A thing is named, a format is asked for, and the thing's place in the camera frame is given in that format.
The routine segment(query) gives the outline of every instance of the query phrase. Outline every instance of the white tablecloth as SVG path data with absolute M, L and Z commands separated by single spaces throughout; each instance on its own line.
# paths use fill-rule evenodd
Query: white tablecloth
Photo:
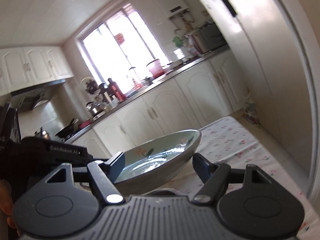
M 201 129 L 202 138 L 197 152 L 209 161 L 225 161 L 232 168 L 244 169 L 253 163 L 298 198 L 305 209 L 305 220 L 298 237 L 301 240 L 320 239 L 320 221 L 313 207 L 292 178 L 260 142 L 233 117 L 224 117 Z M 173 180 L 161 188 L 174 188 L 190 199 L 203 186 L 190 161 Z M 232 184 L 228 192 L 241 184 Z

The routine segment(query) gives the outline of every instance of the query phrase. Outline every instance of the hand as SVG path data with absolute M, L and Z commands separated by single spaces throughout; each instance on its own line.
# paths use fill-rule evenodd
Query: hand
M 12 218 L 13 202 L 6 183 L 0 180 L 0 209 L 8 216 L 7 223 L 11 228 L 17 229 Z

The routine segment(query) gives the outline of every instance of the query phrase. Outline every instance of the stainless steel pot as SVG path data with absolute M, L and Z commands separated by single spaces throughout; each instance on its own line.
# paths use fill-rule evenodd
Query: stainless steel pot
M 87 103 L 86 108 L 88 112 L 92 115 L 92 117 L 95 117 L 97 114 L 103 112 L 103 107 L 99 103 L 95 102 Z

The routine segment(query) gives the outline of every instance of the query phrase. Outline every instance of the pink container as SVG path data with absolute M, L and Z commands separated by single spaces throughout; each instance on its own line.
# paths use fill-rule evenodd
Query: pink container
M 147 65 L 147 69 L 151 72 L 154 78 L 160 77 L 165 73 L 159 59 L 151 61 Z

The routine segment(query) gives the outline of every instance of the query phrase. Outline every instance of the ceiling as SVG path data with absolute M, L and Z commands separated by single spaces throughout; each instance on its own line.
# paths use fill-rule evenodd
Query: ceiling
M 112 0 L 0 0 L 0 48 L 62 45 Z

